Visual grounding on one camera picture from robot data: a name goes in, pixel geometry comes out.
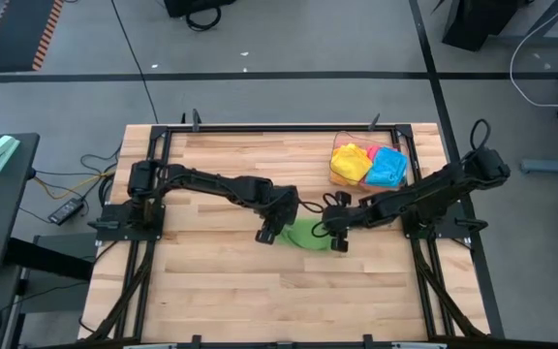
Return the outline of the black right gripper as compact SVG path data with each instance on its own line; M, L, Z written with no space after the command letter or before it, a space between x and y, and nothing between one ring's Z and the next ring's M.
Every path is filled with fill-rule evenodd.
M324 193L323 200L326 207L322 213L322 226L331 237L330 249L345 253L349 249L349 229L366 226L366 213L370 205L360 200L357 206L351 206L352 195L344 191Z

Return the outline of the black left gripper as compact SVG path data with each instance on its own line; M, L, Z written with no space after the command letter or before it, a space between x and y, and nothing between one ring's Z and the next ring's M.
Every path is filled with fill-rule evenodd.
M270 203L255 212L263 220L255 241L272 244L286 225L293 225L297 216L299 196L295 186L279 186L271 191Z

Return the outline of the green microfiber towel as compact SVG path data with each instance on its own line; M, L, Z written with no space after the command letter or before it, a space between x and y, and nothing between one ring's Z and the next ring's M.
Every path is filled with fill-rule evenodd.
M323 224L315 218L298 218L293 225L286 225L275 240L277 243L290 247L328 251L331 236Z

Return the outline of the yellow microfiber towel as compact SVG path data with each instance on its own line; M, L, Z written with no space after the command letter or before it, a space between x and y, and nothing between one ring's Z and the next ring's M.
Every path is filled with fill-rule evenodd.
M330 172L337 173L358 185L372 167L366 151L354 143L334 148L330 160Z

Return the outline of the blue microfiber towel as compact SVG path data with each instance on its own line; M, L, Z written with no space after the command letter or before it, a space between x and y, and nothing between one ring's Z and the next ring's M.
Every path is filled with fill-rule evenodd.
M381 147L364 182L370 186L394 187L404 178L408 165L407 157L401 152Z

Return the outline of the clear plastic bin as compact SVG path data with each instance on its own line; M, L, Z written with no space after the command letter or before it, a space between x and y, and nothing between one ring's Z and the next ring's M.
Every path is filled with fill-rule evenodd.
M328 166L330 166L330 160L331 160L331 155L332 155L332 151L334 148L338 148L341 145L344 144L348 144L348 143L354 143L357 146L363 148L366 151L366 148L370 145L378 145L379 147L388 147L388 148L392 148L395 149L399 152L401 152L402 154L404 154L407 159L408 159L408 165L406 168L406 172L404 175L403 180L394 187L380 187L380 186L370 186L367 185L364 180L365 177L361 180L361 182L358 185L355 186L349 186L349 187L356 187L358 189L361 190L365 190L365 191L370 191L370 192L382 192L382 191L387 191L387 190L394 190L394 189L398 189L401 185L405 184L408 180L408 168L409 168L409 155L408 155L408 146L406 144L401 143L400 141L395 141L392 138L392 134L391 133L348 133L345 131L342 132L338 132L333 140L333 146L332 146L332 150L330 153L330 158L328 161Z

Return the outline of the black power adapter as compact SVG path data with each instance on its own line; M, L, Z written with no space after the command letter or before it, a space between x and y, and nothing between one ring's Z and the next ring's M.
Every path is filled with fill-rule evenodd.
M71 217L76 215L84 207L84 202L81 199L72 198L65 204L59 207L56 211L47 217L47 220L57 226L61 226Z

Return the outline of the black equipment base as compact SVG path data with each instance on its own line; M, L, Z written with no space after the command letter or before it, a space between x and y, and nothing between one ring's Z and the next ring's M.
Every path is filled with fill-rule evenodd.
M170 17L181 17L229 6L236 0L163 0Z

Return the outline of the black cabinet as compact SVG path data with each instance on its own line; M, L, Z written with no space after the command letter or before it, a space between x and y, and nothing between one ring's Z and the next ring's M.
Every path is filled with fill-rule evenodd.
M478 51L490 36L499 35L515 15L519 0L450 0L442 42Z

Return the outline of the black orange-striped floor mat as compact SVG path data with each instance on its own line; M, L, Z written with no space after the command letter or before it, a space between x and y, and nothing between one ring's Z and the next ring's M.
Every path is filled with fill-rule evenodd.
M5 0L0 10L0 73L42 69L64 0Z

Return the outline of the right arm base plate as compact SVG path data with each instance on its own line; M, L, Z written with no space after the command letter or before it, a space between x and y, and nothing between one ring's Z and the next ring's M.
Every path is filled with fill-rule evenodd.
M460 202L450 206L443 216L425 221L415 208L410 208L401 214L404 233L408 238L468 238L472 233L478 233L488 226L479 219L465 217Z

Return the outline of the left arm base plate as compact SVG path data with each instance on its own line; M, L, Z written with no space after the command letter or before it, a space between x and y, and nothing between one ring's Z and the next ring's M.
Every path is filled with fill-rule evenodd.
M108 205L87 225L97 231L97 240L156 241L163 235L165 212L166 207L158 204Z

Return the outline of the grey metal desk frame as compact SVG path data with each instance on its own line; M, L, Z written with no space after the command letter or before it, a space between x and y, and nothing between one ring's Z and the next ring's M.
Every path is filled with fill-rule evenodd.
M6 265L15 272L12 300L3 311L1 349L16 349L25 318L34 313L81 312L97 248L93 234L11 238Z

